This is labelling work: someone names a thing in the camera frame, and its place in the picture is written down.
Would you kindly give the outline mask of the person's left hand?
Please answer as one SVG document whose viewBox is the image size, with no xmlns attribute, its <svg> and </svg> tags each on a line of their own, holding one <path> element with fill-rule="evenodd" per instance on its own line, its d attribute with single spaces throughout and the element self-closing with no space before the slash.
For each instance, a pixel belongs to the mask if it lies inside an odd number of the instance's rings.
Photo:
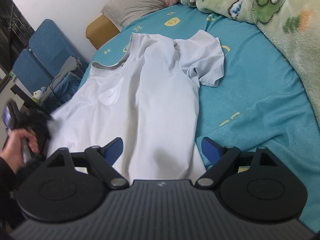
<svg viewBox="0 0 320 240">
<path fill-rule="evenodd" d="M 21 140 L 26 139 L 30 149 L 39 153 L 36 134 L 33 130 L 15 129 L 9 133 L 9 140 L 1 151 L 1 158 L 9 165 L 14 173 L 24 166 Z"/>
</svg>

